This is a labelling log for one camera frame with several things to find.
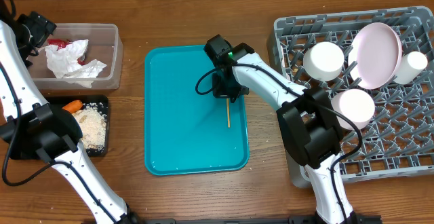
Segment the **white bowl with peanuts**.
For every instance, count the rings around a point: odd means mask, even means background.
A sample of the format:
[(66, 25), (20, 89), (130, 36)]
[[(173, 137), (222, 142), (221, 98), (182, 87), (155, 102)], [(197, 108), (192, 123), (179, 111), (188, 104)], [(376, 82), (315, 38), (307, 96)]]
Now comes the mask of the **white bowl with peanuts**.
[(331, 81), (337, 78), (343, 64), (343, 51), (335, 43), (328, 41), (315, 44), (303, 57), (304, 70), (318, 81)]

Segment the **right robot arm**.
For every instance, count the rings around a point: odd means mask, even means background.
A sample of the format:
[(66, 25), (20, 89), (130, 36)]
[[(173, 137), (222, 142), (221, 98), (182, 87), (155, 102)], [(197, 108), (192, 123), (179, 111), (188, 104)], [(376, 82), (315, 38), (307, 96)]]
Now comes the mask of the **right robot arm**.
[(332, 109), (326, 92), (289, 81), (245, 43), (232, 46), (216, 35), (204, 51), (214, 65), (209, 71), (214, 97), (234, 103), (253, 91), (274, 108), (287, 154), (309, 175), (317, 222), (354, 223), (340, 176), (340, 114)]

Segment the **teal serving tray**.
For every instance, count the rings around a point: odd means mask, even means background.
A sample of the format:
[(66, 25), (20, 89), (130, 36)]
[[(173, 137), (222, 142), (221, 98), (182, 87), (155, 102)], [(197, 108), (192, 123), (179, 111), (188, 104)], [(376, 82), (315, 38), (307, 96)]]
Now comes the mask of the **teal serving tray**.
[(244, 98), (198, 94), (213, 69), (202, 45), (151, 50), (144, 60), (144, 163), (157, 176), (239, 170), (250, 158)]

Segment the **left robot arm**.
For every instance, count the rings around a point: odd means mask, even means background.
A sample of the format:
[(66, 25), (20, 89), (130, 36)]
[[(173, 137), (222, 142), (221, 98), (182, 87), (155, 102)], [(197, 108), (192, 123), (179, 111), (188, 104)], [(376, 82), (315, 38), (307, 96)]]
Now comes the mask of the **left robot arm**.
[[(49, 168), (61, 174), (91, 210), (97, 223), (140, 223), (123, 198), (106, 183), (81, 141), (79, 124), (67, 110), (51, 105), (33, 82), (28, 57), (47, 40), (56, 25), (36, 12), (16, 15), (13, 0), (1, 0), (1, 105), (5, 123), (1, 140), (8, 143), (1, 178), (23, 185)], [(9, 160), (36, 159), (45, 166), (18, 182), (7, 178)]]

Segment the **clear plastic bin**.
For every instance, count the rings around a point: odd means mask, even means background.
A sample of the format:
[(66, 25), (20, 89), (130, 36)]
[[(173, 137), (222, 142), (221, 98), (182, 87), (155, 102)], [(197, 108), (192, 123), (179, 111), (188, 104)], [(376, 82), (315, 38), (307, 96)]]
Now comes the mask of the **clear plastic bin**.
[(41, 50), (28, 60), (28, 71), (40, 90), (114, 90), (119, 87), (123, 60), (123, 44), (115, 24), (62, 23), (50, 39), (63, 41), (88, 40), (85, 63), (98, 60), (106, 66), (95, 78), (56, 78), (47, 67), (47, 57)]

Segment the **white napkin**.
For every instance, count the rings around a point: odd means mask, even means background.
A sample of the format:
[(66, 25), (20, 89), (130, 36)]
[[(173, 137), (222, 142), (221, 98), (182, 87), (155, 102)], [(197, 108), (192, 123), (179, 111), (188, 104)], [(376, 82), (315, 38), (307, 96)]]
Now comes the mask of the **white napkin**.
[(107, 67), (103, 62), (93, 59), (81, 66), (77, 59), (57, 53), (55, 45), (47, 45), (39, 49), (45, 51), (47, 58), (47, 68), (54, 74), (57, 79), (67, 79), (68, 83), (75, 83), (84, 88), (91, 88), (94, 79)]

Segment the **wooden chopstick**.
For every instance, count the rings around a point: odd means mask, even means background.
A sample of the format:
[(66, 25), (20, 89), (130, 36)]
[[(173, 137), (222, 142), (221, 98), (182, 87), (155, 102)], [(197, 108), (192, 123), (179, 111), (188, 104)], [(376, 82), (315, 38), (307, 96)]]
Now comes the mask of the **wooden chopstick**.
[(226, 118), (227, 118), (227, 127), (231, 127), (231, 113), (230, 113), (230, 99), (226, 99)]

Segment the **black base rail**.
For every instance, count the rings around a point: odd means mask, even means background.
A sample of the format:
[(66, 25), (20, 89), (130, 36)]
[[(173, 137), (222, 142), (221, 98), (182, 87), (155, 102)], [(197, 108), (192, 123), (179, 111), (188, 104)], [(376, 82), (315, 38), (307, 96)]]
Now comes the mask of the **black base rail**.
[[(355, 214), (350, 217), (347, 223), (356, 224), (382, 224), (381, 216), (366, 216)], [(140, 220), (133, 217), (133, 221), (122, 220), (117, 223), (139, 223), (139, 224), (319, 224), (326, 223), (320, 221), (319, 217), (314, 215), (293, 216), (285, 219), (206, 219), (206, 220), (175, 220), (175, 219), (147, 219)]]

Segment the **pile of rice and peanuts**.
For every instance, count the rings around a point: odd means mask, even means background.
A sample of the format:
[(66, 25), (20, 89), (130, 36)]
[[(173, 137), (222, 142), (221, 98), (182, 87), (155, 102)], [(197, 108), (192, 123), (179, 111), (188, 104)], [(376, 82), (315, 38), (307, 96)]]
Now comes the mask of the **pile of rice and peanuts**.
[(81, 128), (85, 149), (102, 151), (106, 142), (106, 115), (98, 110), (98, 103), (84, 104), (73, 117)]

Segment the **white paper cup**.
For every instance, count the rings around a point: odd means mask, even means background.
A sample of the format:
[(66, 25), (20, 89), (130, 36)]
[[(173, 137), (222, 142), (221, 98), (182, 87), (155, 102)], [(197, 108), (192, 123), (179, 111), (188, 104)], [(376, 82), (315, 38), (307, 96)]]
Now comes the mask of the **white paper cup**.
[(408, 84), (428, 65), (428, 59), (422, 52), (413, 51), (401, 58), (400, 66), (393, 80), (398, 84)]

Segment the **grey dishwasher rack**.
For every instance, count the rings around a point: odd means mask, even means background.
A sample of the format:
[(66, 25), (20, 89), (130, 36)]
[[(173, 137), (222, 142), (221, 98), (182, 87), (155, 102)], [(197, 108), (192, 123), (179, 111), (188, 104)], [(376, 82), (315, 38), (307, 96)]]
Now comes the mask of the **grey dishwasher rack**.
[[(356, 34), (373, 22), (397, 33), (404, 54), (417, 51), (433, 59), (433, 13), (425, 6), (414, 6), (278, 18), (267, 41), (271, 66), (291, 81), (322, 87), (330, 96), (360, 88), (361, 80), (351, 78), (354, 66), (348, 63), (348, 55)], [(335, 43), (344, 53), (342, 72), (332, 81), (313, 79), (302, 64), (305, 52), (322, 41)], [(432, 174), (433, 65), (428, 64), (408, 84), (389, 81), (369, 93), (375, 104), (373, 118), (361, 136), (349, 132), (341, 144), (351, 152), (340, 164), (343, 181)]]

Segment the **pink bowl with food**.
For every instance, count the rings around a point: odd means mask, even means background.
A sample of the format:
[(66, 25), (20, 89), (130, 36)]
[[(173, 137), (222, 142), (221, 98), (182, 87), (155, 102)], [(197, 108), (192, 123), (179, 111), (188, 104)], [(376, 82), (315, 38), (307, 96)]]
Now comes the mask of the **pink bowl with food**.
[(359, 89), (340, 92), (333, 97), (331, 103), (335, 111), (351, 120), (359, 130), (368, 125), (375, 112), (372, 97)]

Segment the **black plastic tray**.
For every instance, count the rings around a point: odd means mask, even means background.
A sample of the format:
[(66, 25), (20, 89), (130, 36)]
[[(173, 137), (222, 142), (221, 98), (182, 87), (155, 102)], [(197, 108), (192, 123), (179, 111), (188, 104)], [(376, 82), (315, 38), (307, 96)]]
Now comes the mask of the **black plastic tray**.
[[(79, 100), (81, 112), (102, 116), (91, 126), (80, 124), (74, 113), (63, 107)], [(1, 126), (1, 139), (10, 144), (13, 160), (50, 162), (67, 151), (76, 151), (83, 143), (88, 156), (103, 156), (108, 149), (109, 100), (104, 95), (48, 97), (47, 104), (36, 103), (18, 119), (12, 116)]]

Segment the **large white plate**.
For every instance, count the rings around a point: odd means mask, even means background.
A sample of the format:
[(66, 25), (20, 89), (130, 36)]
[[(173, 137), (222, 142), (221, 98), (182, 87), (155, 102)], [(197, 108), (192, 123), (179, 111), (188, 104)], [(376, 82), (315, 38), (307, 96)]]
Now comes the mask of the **large white plate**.
[(397, 33), (381, 22), (363, 27), (353, 38), (348, 63), (358, 86), (373, 90), (385, 85), (395, 75), (401, 62), (402, 46)]

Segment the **orange carrot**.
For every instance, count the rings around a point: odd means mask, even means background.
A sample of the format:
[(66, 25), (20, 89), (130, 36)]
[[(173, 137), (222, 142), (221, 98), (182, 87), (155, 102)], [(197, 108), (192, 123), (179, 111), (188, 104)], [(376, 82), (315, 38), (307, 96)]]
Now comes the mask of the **orange carrot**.
[(73, 114), (78, 112), (79, 110), (81, 110), (83, 106), (83, 103), (80, 100), (74, 100), (70, 103), (68, 103), (67, 105), (63, 106), (63, 109), (65, 111), (68, 111), (69, 113)]

